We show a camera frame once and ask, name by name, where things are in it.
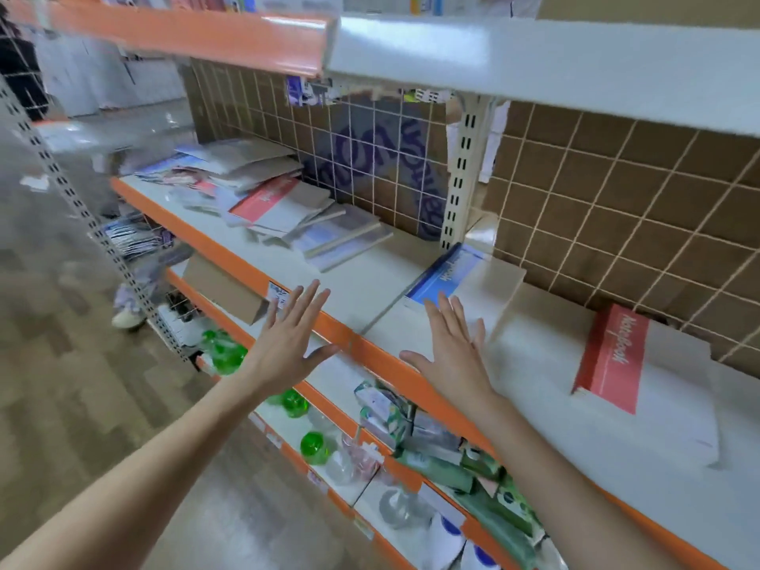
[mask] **person's right hand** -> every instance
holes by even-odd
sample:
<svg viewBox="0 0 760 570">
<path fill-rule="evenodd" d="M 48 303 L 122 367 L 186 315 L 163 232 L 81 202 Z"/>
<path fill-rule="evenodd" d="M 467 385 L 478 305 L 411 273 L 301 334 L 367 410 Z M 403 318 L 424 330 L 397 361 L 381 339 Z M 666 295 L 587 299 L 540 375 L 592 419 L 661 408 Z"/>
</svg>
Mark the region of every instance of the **person's right hand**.
<svg viewBox="0 0 760 570">
<path fill-rule="evenodd" d="M 488 373 L 480 357 L 486 326 L 479 318 L 475 336 L 470 337 L 462 303 L 456 296 L 450 302 L 443 292 L 438 296 L 438 307 L 425 300 L 425 310 L 430 320 L 434 361 L 409 350 L 403 350 L 399 357 L 419 370 L 449 402 L 468 414 L 479 407 L 479 396 L 492 395 Z"/>
</svg>

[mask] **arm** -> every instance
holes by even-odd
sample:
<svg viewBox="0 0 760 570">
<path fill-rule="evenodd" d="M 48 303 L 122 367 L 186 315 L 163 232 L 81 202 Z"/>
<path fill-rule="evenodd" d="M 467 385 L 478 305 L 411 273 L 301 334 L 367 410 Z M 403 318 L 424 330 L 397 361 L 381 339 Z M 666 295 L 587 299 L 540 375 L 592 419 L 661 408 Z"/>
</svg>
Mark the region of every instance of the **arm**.
<svg viewBox="0 0 760 570">
<path fill-rule="evenodd" d="M 261 336 L 239 370 L 185 415 L 97 480 L 0 562 L 0 570 L 139 568 L 174 511 L 232 431 L 266 397 L 303 380 L 337 352 L 304 358 L 325 290 L 293 292 L 280 319 L 270 305 Z"/>
<path fill-rule="evenodd" d="M 470 339 L 464 309 L 441 294 L 425 304 L 434 362 L 404 351 L 417 368 L 489 439 L 570 568 L 678 570 L 679 563 L 596 490 L 564 456 L 491 389 L 480 358 L 486 330 Z"/>
</svg>

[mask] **forearm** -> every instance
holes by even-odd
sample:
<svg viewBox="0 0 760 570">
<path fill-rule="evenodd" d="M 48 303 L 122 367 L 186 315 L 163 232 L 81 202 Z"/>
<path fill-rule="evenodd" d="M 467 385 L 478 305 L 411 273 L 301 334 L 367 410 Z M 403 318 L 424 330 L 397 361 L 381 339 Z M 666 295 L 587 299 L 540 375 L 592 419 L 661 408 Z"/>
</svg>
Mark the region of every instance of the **forearm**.
<svg viewBox="0 0 760 570">
<path fill-rule="evenodd" d="M 0 570 L 139 568 L 245 410 L 216 387 L 75 498 Z"/>
<path fill-rule="evenodd" d="M 681 566 L 609 502 L 517 411 L 491 393 L 470 419 L 496 448 L 574 570 L 675 570 Z"/>
</svg>

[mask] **person's left hand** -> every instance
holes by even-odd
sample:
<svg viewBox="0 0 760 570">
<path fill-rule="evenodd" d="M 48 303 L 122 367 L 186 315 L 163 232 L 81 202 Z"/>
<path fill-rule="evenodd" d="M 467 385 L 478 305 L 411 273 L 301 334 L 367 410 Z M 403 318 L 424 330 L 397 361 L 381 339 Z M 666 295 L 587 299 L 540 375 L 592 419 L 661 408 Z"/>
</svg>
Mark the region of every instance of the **person's left hand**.
<svg viewBox="0 0 760 570">
<path fill-rule="evenodd" d="M 318 288 L 316 279 L 305 293 L 300 286 L 293 290 L 280 317 L 277 303 L 272 302 L 256 343 L 237 371 L 223 380 L 230 386 L 234 384 L 250 409 L 265 398 L 292 388 L 340 350 L 339 346 L 328 344 L 304 358 L 319 311 L 330 296 L 330 290 L 325 289 L 315 298 Z"/>
</svg>

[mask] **brown cardboard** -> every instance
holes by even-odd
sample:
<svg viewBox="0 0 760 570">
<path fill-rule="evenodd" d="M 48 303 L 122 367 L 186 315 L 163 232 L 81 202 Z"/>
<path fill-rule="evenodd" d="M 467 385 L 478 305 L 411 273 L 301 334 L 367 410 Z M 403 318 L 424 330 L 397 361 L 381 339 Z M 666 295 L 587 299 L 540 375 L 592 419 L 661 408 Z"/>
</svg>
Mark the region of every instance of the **brown cardboard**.
<svg viewBox="0 0 760 570">
<path fill-rule="evenodd" d="M 264 303 L 264 299 L 257 293 L 200 254 L 191 256 L 182 278 L 206 298 L 246 324 L 253 324 Z"/>
<path fill-rule="evenodd" d="M 760 0 L 543 0 L 539 19 L 760 27 Z"/>
</svg>

